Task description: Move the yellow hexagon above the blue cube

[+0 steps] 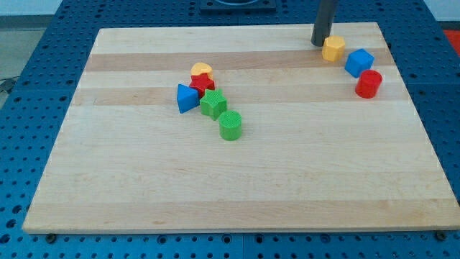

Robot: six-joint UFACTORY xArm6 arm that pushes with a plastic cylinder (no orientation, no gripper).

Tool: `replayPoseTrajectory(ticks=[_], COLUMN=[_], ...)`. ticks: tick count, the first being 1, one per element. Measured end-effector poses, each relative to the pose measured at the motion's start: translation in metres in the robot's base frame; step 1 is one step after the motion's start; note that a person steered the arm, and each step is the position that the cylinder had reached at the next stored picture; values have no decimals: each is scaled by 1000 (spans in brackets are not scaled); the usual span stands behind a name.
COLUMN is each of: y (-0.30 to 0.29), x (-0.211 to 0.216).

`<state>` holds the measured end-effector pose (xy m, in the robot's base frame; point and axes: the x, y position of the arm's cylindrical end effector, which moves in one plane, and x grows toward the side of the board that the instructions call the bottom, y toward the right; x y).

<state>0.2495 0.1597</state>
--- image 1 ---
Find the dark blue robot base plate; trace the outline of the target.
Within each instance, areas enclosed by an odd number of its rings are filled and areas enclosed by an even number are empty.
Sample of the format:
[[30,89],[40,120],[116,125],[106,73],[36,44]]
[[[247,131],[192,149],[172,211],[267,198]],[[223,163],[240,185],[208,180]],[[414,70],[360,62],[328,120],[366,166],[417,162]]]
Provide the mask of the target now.
[[201,12],[274,11],[275,0],[199,0]]

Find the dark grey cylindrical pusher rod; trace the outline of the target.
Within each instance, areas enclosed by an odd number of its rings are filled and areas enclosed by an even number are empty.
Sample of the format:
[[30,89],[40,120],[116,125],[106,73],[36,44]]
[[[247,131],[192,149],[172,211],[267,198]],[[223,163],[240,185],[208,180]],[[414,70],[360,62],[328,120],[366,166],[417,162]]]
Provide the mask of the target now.
[[325,39],[330,36],[338,2],[339,0],[320,0],[311,35],[314,46],[322,47]]

